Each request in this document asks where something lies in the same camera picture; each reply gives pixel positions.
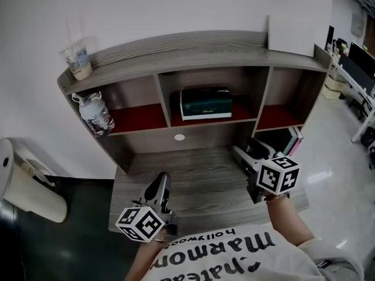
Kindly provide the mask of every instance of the plastic cup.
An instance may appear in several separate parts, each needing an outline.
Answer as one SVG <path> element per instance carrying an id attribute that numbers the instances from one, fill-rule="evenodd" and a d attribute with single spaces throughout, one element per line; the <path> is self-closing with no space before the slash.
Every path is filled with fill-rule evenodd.
<path id="1" fill-rule="evenodd" d="M 64 57 L 77 80 L 85 79 L 93 72 L 83 39 L 72 43 L 59 54 Z"/>

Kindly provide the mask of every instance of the office desk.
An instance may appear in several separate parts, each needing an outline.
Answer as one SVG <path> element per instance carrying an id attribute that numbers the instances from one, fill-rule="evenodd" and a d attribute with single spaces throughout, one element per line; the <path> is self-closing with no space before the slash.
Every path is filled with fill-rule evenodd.
<path id="1" fill-rule="evenodd" d="M 117 169 L 113 185 L 109 230 L 115 226 L 121 211 L 159 172 L 172 178 L 168 208 L 180 219 L 179 236 L 230 228 L 242 224 L 270 221 L 265 202 L 254 204 L 247 193 L 247 176 L 234 160 L 228 147 L 199 150 L 138 154 L 128 174 Z M 300 180 L 291 191 L 297 211 L 309 207 Z"/>
<path id="2" fill-rule="evenodd" d="M 357 133 L 352 137 L 352 142 L 354 143 L 354 142 L 356 142 L 359 139 L 359 137 L 361 136 L 361 134 L 364 132 L 364 130 L 366 129 L 366 127 L 368 126 L 368 124 L 371 122 L 371 120 L 374 117 L 374 114 L 375 114 L 375 100 L 372 99 L 372 97 L 367 94 L 366 90 L 363 87 L 359 86 L 358 83 L 353 78 L 351 78 L 351 76 L 348 74 L 348 72 L 346 72 L 339 65 L 337 59 L 333 59 L 332 60 L 332 66 L 335 67 L 333 70 L 337 70 L 341 74 L 341 76 L 344 77 L 345 80 L 354 88 L 355 91 L 357 91 L 358 93 L 361 93 L 361 95 L 364 96 L 364 99 L 372 107 L 372 110 L 370 111 L 369 116 L 363 122 L 362 126 L 359 128 L 359 130 L 357 131 Z"/>

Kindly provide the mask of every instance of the person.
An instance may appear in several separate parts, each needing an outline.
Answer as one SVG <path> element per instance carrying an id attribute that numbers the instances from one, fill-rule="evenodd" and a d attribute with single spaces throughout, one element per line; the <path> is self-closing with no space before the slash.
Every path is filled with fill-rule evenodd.
<path id="1" fill-rule="evenodd" d="M 125 281 L 363 280 L 349 253 L 315 238 L 286 194 L 265 198 L 272 227 L 241 225 L 141 244 Z"/>

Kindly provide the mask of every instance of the desk leg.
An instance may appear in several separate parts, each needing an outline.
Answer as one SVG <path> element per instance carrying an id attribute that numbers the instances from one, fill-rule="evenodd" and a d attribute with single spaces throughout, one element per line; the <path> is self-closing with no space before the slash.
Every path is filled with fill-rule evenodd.
<path id="1" fill-rule="evenodd" d="M 367 117 L 367 119 L 365 120 L 365 122 L 359 128 L 359 130 L 357 131 L 357 133 L 355 134 L 355 136 L 353 136 L 352 143 L 356 142 L 359 139 L 359 137 L 361 136 L 361 134 L 363 133 L 363 131 L 366 129 L 366 127 L 368 126 L 368 124 L 370 123 L 370 121 L 373 119 L 374 114 L 375 114 L 375 107 L 373 107 L 373 110 L 371 110 L 371 112 L 369 113 L 369 116 Z"/>

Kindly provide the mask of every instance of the wooden desk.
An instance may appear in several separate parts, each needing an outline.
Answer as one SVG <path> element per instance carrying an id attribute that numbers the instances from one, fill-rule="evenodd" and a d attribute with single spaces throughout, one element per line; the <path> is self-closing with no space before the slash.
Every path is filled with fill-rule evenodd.
<path id="1" fill-rule="evenodd" d="M 265 203 L 253 204 L 247 193 L 247 176 L 232 158 L 229 147 L 138 154 L 128 174 L 117 169 L 112 192 L 109 230 L 123 208 L 138 199 L 159 173 L 172 178 L 168 208 L 180 219 L 179 236 L 269 221 Z M 291 193 L 298 211 L 308 208 L 303 187 Z"/>
<path id="2" fill-rule="evenodd" d="M 120 167 L 110 230 L 117 231 L 121 210 L 162 171 L 172 176 L 169 208 L 180 217 L 181 235 L 268 221 L 265 205 L 251 202 L 245 174 L 223 147 L 246 149 L 257 132 L 303 128 L 332 59 L 317 45 L 313 57 L 270 51 L 267 37 L 238 30 L 157 36 L 90 55 L 93 72 L 84 80 L 69 69 L 60 75 L 67 103 Z M 173 95 L 216 86 L 229 89 L 232 117 L 182 121 Z M 71 95 L 99 91 L 116 127 L 95 137 Z M 175 140 L 178 134 L 185 139 Z M 303 189 L 292 196 L 298 210 L 308 206 Z"/>
<path id="3" fill-rule="evenodd" d="M 375 100 L 367 94 L 366 90 L 361 87 L 350 75 L 347 71 L 345 71 L 338 63 L 338 60 L 336 59 L 333 59 L 332 61 L 332 66 L 334 67 L 334 70 L 337 70 L 337 72 L 340 73 L 340 75 L 342 77 L 345 78 L 345 80 L 353 87 L 353 89 L 355 91 L 357 91 L 359 94 L 361 94 L 362 96 L 364 96 L 364 99 L 366 99 L 366 101 L 371 105 L 372 109 L 369 113 L 369 115 L 367 116 L 366 120 L 363 122 L 363 124 L 361 125 L 361 127 L 358 129 L 357 133 L 352 137 L 352 142 L 356 142 L 358 141 L 358 139 L 360 138 L 360 136 L 362 135 L 362 133 L 364 132 L 364 130 L 367 128 L 367 126 L 369 125 L 369 123 L 373 120 L 374 118 L 374 115 L 375 115 Z"/>

